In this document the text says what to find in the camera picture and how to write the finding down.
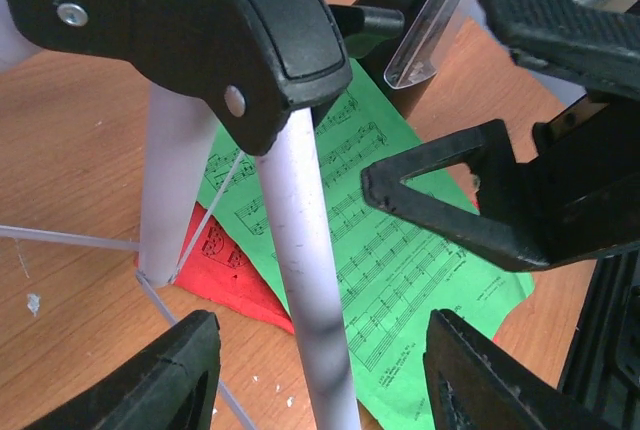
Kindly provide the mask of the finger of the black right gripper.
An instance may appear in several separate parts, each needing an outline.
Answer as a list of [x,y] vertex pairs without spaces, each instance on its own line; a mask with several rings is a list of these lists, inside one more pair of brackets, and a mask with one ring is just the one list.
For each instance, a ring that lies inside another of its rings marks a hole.
[[478,0],[514,63],[587,90],[639,97],[639,17],[601,0]]

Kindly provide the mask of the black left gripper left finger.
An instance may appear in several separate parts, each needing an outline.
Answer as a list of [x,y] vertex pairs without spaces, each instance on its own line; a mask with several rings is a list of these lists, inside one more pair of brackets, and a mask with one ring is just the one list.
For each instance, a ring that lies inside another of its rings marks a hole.
[[220,375],[219,324],[191,312],[29,429],[208,429]]

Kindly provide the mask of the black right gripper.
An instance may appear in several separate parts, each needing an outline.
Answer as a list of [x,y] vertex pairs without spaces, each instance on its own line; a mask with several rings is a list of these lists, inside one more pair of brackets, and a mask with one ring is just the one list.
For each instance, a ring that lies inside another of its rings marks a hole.
[[[533,128],[537,155],[515,158],[494,119],[361,171],[365,202],[506,271],[548,269],[639,245],[639,104],[582,98]],[[406,181],[454,165],[480,180],[473,214]]]

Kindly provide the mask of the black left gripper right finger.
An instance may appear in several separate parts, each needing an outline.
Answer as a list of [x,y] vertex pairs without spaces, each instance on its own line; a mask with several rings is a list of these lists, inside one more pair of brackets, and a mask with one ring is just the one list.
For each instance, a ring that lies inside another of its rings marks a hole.
[[447,309],[430,314],[423,356],[437,429],[610,429]]

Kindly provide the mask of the green sheet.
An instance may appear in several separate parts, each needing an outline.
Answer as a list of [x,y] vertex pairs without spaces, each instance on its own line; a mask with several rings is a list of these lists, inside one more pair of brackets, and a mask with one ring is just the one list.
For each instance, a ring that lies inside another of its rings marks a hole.
[[430,429],[430,313],[454,310],[490,337],[534,282],[364,202],[362,169],[419,138],[363,68],[352,71],[316,145],[356,393],[383,428]]

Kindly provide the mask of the clear plastic metronome cover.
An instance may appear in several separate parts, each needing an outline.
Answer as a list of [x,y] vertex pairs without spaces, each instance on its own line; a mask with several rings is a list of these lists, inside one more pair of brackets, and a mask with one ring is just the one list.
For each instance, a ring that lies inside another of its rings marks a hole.
[[394,90],[434,77],[474,0],[423,0],[408,32],[384,71]]

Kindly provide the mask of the red music sheet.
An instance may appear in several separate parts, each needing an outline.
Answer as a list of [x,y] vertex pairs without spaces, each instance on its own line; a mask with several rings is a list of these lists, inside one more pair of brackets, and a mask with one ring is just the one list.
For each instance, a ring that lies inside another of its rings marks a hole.
[[294,332],[291,318],[274,291],[213,217],[174,284],[241,315]]

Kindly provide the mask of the black metronome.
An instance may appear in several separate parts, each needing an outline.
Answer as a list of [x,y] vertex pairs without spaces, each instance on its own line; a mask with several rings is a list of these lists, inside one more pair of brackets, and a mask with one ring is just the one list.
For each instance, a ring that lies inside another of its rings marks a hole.
[[423,0],[356,0],[351,5],[330,6],[348,54],[356,59],[398,112],[407,117],[430,80],[394,90],[384,71],[416,17]]

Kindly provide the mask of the white music stand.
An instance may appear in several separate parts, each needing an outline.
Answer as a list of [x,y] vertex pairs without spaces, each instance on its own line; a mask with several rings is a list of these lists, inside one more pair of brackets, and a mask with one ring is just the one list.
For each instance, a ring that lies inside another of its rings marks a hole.
[[352,78],[325,0],[1,0],[1,66],[41,49],[132,64],[152,85],[138,281],[170,284],[216,130],[255,159],[316,425],[360,416],[313,112]]

